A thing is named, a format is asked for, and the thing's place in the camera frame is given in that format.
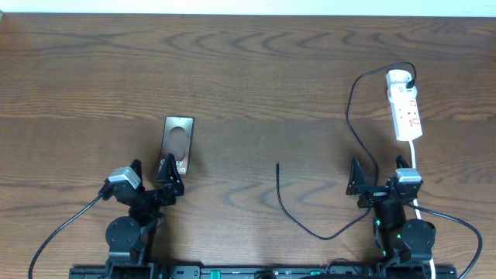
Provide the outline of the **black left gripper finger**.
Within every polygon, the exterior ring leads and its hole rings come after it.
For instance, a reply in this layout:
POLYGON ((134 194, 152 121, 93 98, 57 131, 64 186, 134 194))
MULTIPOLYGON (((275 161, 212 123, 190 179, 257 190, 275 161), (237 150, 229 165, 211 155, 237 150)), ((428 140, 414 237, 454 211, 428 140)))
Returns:
POLYGON ((184 184, 178 173, 176 160, 172 153, 169 153, 164 159, 158 172, 157 182, 173 196, 182 196, 184 194, 184 184))
POLYGON ((139 178, 139 185, 137 187, 137 190, 142 190, 143 189, 143 172, 142 172, 142 163, 140 160, 135 159, 131 164, 130 164, 131 169, 134 171, 134 173, 137 175, 139 178))

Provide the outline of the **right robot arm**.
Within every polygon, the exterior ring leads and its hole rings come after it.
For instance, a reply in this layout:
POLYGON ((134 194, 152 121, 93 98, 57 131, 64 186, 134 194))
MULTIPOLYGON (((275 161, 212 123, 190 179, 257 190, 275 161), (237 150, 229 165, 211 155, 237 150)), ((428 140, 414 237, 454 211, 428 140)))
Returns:
POLYGON ((354 158, 346 189, 358 197, 357 206, 374 210, 374 241, 384 258, 372 267, 378 277, 430 277, 436 227, 422 219, 408 219, 404 206, 418 197, 423 180, 404 158, 397 157, 397 170, 384 186, 368 185, 359 161, 354 158))

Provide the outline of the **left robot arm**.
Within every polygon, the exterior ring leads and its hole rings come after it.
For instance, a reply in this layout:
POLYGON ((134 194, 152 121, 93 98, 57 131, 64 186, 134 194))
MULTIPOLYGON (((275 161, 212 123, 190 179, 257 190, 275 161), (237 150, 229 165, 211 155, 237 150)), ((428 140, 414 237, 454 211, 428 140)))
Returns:
POLYGON ((153 239, 163 220, 161 208, 174 205, 184 194, 184 184, 173 154, 166 155, 157 177, 160 188, 146 190, 142 166, 134 160, 128 167, 115 169, 105 180, 98 196, 114 197, 127 205, 129 213, 114 219, 106 229, 109 246, 105 278, 167 278, 167 268, 151 260, 153 239))

